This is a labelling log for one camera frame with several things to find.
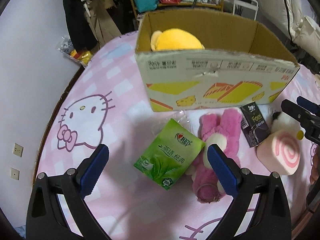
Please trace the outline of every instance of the plush toy ear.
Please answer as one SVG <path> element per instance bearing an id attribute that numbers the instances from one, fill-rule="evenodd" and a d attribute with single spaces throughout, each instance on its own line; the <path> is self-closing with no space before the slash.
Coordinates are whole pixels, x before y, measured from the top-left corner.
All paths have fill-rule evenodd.
<path id="1" fill-rule="evenodd" d="M 152 51 L 156 51 L 156 43 L 158 40 L 158 37 L 162 34 L 161 31 L 155 31 L 152 35 L 151 35 L 151 39 L 150 39 L 150 46 L 151 46 L 151 50 Z"/>
<path id="2" fill-rule="evenodd" d="M 239 139 L 241 133 L 241 120 L 242 114 L 240 114 L 236 109 L 226 109 L 221 116 L 220 127 L 226 130 L 230 137 L 236 137 Z"/>
<path id="3" fill-rule="evenodd" d="M 212 128 L 218 125 L 219 119 L 216 114 L 205 114 L 200 118 L 202 128 L 201 128 L 201 139 L 206 141 L 207 138 L 212 134 Z"/>

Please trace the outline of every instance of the human hand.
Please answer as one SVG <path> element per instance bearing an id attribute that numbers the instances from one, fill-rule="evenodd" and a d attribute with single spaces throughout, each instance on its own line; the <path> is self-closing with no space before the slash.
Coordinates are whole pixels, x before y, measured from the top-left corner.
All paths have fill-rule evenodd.
<path id="1" fill-rule="evenodd" d="M 319 178 L 319 172 L 318 172 L 318 165 L 319 165 L 318 150 L 319 150 L 319 146 L 317 146 L 316 154 L 312 158 L 313 166 L 312 166 L 311 175 L 310 175 L 310 183 L 311 183 L 311 185 L 314 184 L 314 182 L 316 180 L 318 180 L 318 178 Z"/>

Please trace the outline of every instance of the yellow plush toy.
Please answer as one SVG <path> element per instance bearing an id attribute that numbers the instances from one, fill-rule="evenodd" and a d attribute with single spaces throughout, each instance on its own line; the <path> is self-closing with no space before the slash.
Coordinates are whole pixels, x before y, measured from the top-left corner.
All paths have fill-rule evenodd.
<path id="1" fill-rule="evenodd" d="M 181 29 L 155 31 L 151 36 L 150 45 L 153 51 L 204 49 L 204 46 L 194 35 Z"/>

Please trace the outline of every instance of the blue gripper pad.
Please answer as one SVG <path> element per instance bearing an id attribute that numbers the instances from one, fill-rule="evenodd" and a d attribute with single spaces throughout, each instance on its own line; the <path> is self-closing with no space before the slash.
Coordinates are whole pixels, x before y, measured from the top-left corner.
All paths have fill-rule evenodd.
<path id="1" fill-rule="evenodd" d="M 83 199 L 91 194 L 108 160 L 109 148 L 100 144 L 89 158 L 80 163 L 77 168 L 76 182 L 80 185 L 79 193 Z"/>
<path id="2" fill-rule="evenodd" d="M 309 112 L 316 114 L 319 112 L 320 108 L 317 104 L 309 101 L 308 99 L 305 99 L 303 97 L 297 98 L 297 104 L 299 106 L 302 106 L 304 109 L 307 109 Z"/>
<path id="3" fill-rule="evenodd" d="M 238 165 L 232 159 L 227 158 L 217 144 L 209 146 L 208 161 L 216 173 L 226 194 L 235 198 L 238 195 L 238 184 L 240 183 L 240 178 L 235 176 L 231 168 L 240 170 Z"/>

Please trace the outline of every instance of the green tissue package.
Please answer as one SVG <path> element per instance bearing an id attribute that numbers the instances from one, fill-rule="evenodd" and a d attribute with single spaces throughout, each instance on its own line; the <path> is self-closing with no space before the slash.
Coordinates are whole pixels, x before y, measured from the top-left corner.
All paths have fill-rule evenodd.
<path id="1" fill-rule="evenodd" d="M 202 140 L 170 119 L 134 166 L 168 190 L 187 170 L 204 145 Z"/>

